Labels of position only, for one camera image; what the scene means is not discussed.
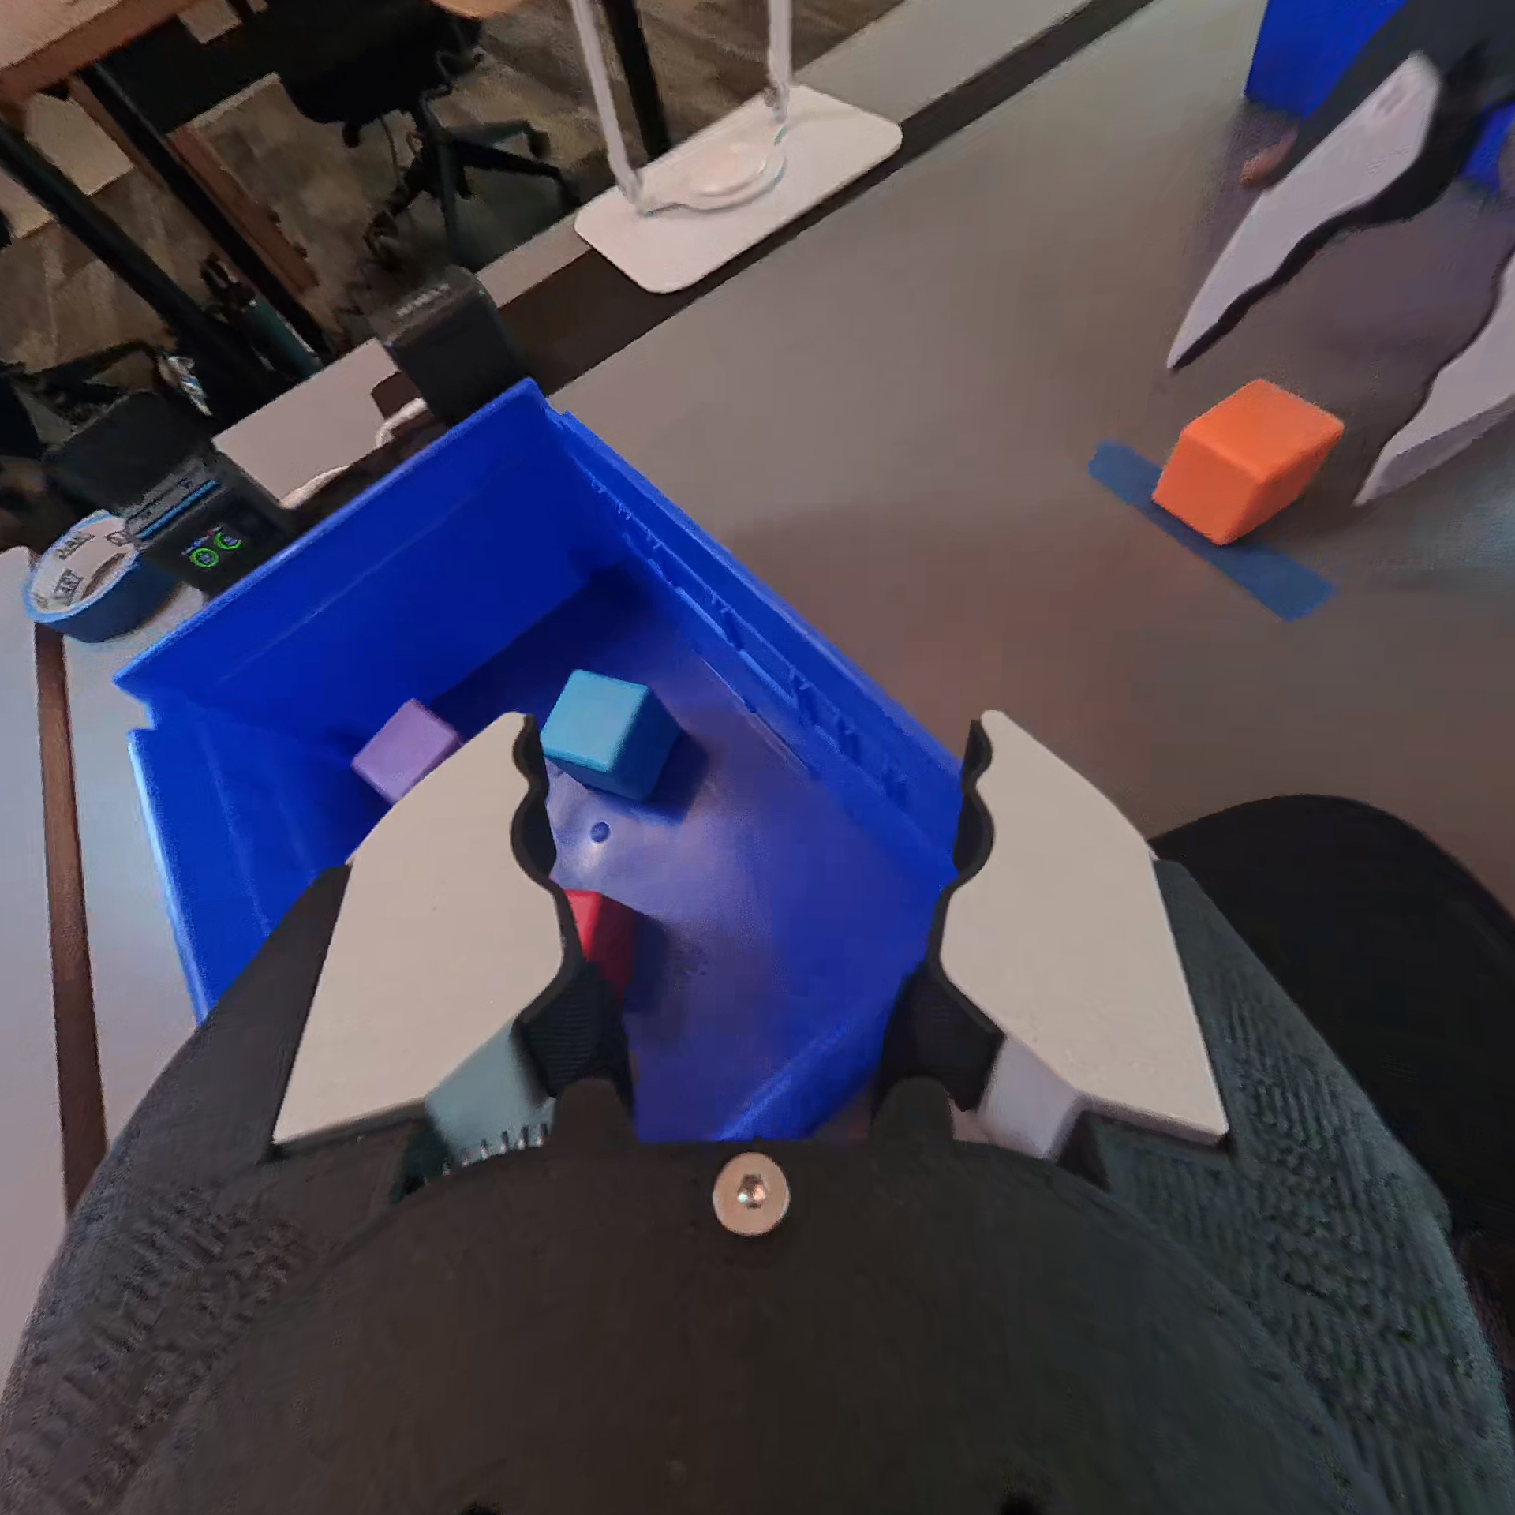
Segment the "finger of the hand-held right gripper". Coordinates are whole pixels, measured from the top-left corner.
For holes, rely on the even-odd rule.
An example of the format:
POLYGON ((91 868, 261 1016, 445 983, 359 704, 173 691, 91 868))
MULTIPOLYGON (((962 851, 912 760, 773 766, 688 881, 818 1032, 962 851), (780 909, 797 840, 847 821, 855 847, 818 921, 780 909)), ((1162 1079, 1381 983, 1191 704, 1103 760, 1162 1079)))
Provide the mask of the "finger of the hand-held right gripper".
POLYGON ((1203 271, 1174 369, 1197 367, 1236 318, 1290 284, 1335 233, 1376 225, 1428 172, 1428 128, 1443 109, 1443 66, 1409 53, 1343 113, 1257 202, 1203 271))
POLYGON ((1515 325, 1488 318, 1472 339, 1472 351, 1455 351, 1435 369, 1424 407, 1381 443, 1355 505, 1376 505, 1376 496, 1443 468, 1450 456, 1463 456, 1476 437, 1488 437, 1508 416, 1515 416, 1515 325))

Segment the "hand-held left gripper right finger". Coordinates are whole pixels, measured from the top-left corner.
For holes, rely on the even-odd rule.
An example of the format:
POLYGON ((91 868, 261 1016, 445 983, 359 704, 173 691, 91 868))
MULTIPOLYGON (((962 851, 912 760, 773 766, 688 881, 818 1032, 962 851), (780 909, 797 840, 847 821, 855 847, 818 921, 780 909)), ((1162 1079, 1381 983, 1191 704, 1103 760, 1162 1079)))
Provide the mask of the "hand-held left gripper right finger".
POLYGON ((998 706, 966 733, 950 881, 880 1040, 880 1098, 908 1079, 1026 1159, 1064 1159, 1080 1115, 1228 1136, 1148 832, 998 706))

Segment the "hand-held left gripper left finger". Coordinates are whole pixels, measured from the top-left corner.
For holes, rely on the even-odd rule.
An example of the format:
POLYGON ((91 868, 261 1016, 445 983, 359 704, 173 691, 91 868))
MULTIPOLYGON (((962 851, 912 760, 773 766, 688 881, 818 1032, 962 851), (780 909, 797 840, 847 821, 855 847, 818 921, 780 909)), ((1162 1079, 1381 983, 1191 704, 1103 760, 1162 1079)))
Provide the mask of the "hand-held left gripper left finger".
POLYGON ((628 1106, 628 1026, 554 889, 541 733, 499 715, 353 851, 274 1147, 420 1115, 485 1162, 541 1147, 580 1079, 628 1106))

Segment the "blue plastic bin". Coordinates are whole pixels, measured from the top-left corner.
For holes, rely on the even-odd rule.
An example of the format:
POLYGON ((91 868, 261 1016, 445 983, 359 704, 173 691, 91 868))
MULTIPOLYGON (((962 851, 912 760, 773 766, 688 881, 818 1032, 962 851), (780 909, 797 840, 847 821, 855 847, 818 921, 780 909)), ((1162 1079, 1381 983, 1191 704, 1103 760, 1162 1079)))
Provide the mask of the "blue plastic bin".
MULTIPOLYGON (((1332 97, 1343 66, 1402 11, 1402 0, 1273 0, 1246 97, 1306 120, 1332 97)), ((1515 85, 1488 97, 1472 185, 1515 201, 1515 85)))
POLYGON ((554 881, 639 921, 636 1134, 818 1134, 926 953, 962 760, 532 381, 119 677, 192 1012, 381 821, 353 756, 406 704, 468 740, 570 677, 683 729, 639 805, 551 766, 554 881))

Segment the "red foam cube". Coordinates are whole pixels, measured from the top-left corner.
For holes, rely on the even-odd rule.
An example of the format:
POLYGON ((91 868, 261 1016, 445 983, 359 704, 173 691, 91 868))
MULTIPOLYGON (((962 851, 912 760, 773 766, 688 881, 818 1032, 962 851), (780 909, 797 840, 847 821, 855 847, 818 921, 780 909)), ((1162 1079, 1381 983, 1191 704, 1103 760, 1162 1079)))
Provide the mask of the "red foam cube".
POLYGON ((616 999, 628 999, 636 980, 636 909, 570 889, 580 958, 608 980, 616 999))

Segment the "purple foam cube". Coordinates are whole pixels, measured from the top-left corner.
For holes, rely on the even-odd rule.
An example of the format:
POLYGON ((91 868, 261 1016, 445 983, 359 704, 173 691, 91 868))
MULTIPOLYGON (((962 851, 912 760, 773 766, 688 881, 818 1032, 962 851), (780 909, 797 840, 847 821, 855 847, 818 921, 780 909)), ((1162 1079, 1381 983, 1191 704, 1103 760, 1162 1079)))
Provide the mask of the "purple foam cube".
POLYGON ((381 793, 389 805, 434 777, 451 756, 462 747, 462 733, 428 715, 426 704, 406 704, 359 756, 353 777, 381 793))

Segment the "orange foam cube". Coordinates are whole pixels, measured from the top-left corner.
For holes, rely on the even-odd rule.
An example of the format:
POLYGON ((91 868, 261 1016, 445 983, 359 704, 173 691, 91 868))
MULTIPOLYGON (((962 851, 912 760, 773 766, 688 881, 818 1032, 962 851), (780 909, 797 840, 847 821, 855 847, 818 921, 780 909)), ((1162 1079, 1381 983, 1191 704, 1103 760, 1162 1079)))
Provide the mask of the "orange foam cube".
POLYGON ((1175 430, 1154 505, 1228 552, 1287 519, 1335 443, 1335 407, 1257 378, 1175 430))

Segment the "teal foam cube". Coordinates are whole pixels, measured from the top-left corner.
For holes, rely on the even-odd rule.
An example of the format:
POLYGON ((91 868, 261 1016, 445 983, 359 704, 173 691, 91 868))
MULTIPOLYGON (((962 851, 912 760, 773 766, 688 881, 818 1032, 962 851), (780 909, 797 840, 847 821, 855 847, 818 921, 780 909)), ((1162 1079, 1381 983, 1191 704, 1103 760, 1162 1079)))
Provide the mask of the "teal foam cube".
POLYGON ((616 798, 651 798, 683 729, 654 691, 574 666, 541 718, 541 760, 616 798))

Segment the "blue tape strip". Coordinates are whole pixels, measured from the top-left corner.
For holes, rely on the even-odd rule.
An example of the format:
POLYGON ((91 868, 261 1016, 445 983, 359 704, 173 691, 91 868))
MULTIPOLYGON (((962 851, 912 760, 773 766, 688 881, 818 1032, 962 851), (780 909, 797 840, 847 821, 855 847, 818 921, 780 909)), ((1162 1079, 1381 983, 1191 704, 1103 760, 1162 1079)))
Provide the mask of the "blue tape strip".
POLYGON ((1274 621, 1306 621, 1335 595, 1335 584, 1322 584, 1315 567, 1306 567, 1295 557, 1273 540, 1251 540, 1251 535, 1213 540, 1191 522, 1175 522, 1174 512, 1160 512, 1160 462, 1135 456, 1130 443, 1098 443, 1085 468, 1119 505, 1130 505, 1160 535, 1174 535, 1175 552, 1213 565, 1221 584, 1236 584, 1251 604, 1263 604, 1274 621))

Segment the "blue tape roll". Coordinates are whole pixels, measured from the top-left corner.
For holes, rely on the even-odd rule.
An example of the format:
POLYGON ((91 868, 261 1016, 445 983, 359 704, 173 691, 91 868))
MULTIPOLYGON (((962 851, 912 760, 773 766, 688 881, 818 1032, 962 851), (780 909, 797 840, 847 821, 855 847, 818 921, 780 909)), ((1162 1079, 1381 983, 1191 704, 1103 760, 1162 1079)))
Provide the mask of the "blue tape roll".
POLYGON ((55 629, 91 648, 91 642, 119 642, 145 629, 173 595, 181 595, 181 573, 145 565, 116 512, 91 512, 33 565, 20 604, 33 629, 55 629))

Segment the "white stand base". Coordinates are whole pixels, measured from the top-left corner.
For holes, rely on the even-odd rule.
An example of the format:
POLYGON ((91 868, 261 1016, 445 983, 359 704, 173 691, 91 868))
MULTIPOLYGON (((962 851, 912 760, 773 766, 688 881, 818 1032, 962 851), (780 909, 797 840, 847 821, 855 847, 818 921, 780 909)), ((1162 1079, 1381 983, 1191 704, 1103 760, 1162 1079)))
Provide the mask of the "white stand base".
POLYGON ((639 289, 688 289, 894 155, 894 120, 790 85, 790 113, 745 97, 654 158, 639 201, 586 201, 574 241, 639 289))

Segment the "black swivel chair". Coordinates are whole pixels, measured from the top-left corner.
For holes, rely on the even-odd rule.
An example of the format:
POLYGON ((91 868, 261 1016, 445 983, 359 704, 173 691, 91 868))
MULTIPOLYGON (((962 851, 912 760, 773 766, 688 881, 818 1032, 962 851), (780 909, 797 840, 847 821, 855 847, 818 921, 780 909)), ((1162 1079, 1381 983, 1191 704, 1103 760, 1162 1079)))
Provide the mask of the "black swivel chair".
POLYGON ((365 251, 378 262, 395 262, 395 217, 420 201, 434 201, 445 251, 462 262, 468 172, 541 176, 565 211, 580 202, 570 172, 551 158, 551 134, 532 120, 434 120, 434 97, 451 97, 485 59, 485 19, 428 0, 281 0, 274 35, 281 85, 312 128, 337 128, 342 146, 359 146, 365 128, 412 120, 412 165, 395 165, 389 201, 365 225, 365 251))

